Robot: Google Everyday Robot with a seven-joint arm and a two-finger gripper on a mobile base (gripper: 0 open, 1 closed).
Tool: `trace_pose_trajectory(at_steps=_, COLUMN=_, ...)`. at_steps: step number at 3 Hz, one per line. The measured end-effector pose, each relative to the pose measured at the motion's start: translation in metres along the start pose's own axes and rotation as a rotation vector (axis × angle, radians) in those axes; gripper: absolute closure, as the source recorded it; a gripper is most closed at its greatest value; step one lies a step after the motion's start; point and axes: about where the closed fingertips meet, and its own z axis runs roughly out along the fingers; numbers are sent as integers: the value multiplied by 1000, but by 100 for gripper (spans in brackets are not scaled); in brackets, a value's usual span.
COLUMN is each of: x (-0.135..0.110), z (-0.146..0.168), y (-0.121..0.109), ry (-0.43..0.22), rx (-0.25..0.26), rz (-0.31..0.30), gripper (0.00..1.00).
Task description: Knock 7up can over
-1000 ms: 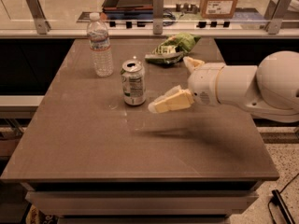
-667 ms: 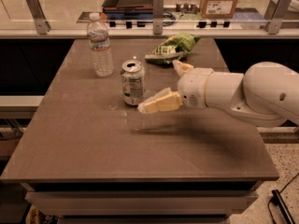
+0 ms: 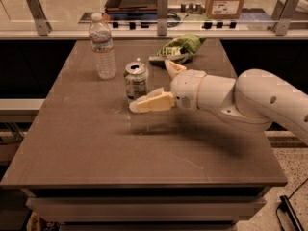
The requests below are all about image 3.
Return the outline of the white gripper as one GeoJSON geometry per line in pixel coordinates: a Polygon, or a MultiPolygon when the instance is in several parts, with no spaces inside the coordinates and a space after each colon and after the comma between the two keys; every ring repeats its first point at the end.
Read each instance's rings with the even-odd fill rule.
{"type": "Polygon", "coordinates": [[[197,94],[201,81],[206,76],[205,71],[187,70],[183,65],[171,60],[165,60],[167,73],[173,79],[170,90],[158,88],[129,104],[131,112],[136,114],[170,110],[176,106],[180,109],[196,110],[197,94]]]}

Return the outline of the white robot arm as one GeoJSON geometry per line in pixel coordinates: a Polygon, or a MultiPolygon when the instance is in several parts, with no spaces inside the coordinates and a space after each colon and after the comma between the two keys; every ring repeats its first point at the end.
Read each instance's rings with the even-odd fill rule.
{"type": "Polygon", "coordinates": [[[238,78],[209,75],[165,61],[170,90],[153,90],[129,104],[133,113],[167,111],[173,107],[210,112],[221,121],[250,132],[274,122],[308,144],[308,95],[278,76],[249,69],[238,78]]]}

